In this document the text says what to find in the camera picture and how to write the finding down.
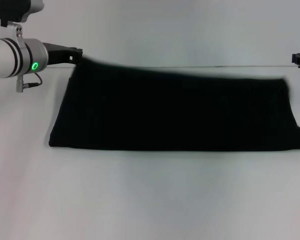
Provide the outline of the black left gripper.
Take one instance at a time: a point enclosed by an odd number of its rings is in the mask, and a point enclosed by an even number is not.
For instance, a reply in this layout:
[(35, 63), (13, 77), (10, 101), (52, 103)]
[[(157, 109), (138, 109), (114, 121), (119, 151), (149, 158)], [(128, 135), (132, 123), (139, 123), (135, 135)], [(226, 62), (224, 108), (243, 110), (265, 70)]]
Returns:
[(47, 65), (72, 64), (81, 63), (83, 58), (83, 50), (76, 47), (66, 47), (57, 44), (43, 43), (48, 53)]

